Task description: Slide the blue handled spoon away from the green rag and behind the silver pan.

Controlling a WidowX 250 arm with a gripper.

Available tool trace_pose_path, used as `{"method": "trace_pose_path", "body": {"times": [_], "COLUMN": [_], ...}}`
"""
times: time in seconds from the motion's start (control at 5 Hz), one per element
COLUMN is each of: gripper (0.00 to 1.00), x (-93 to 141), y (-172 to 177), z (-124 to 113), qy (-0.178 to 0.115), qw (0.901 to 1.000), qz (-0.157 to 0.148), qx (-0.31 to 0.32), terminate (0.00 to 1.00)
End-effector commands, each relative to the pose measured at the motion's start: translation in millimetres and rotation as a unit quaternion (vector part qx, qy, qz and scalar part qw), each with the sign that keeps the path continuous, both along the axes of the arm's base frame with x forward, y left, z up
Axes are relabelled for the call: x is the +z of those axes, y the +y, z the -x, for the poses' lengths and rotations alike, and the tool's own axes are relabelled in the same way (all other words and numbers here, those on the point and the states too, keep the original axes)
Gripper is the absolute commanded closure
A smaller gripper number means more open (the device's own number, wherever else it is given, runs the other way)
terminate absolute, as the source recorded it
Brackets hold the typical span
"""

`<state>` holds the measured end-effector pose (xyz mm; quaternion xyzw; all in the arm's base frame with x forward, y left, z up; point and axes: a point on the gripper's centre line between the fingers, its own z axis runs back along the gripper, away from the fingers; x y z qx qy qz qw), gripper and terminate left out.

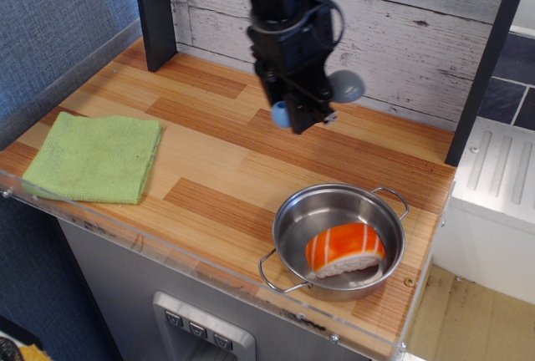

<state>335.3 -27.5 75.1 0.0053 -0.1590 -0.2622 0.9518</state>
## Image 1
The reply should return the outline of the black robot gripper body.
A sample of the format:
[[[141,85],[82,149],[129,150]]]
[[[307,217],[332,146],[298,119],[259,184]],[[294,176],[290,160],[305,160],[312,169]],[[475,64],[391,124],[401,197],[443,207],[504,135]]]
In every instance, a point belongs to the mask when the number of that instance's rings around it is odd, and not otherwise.
[[[334,89],[325,72],[325,63],[337,45],[332,17],[336,8],[317,5],[294,25],[278,31],[260,28],[259,23],[248,28],[255,71],[271,107],[281,99],[286,101],[289,93],[301,94],[319,103],[322,123],[336,120],[331,107]]]

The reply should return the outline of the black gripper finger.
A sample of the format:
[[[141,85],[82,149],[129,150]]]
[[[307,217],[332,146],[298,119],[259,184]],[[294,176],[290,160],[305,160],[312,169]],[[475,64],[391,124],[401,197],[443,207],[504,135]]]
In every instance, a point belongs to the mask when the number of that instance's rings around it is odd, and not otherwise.
[[[294,134],[301,135],[313,125],[324,122],[324,113],[319,103],[301,94],[287,94],[286,105]]]

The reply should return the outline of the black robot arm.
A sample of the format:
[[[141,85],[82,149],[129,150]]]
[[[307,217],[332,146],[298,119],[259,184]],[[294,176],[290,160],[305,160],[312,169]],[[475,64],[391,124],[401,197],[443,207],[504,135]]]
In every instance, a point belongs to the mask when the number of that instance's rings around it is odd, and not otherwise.
[[[301,134],[336,115],[325,63],[338,44],[331,0],[250,0],[255,72],[269,104],[284,104],[289,125]]]

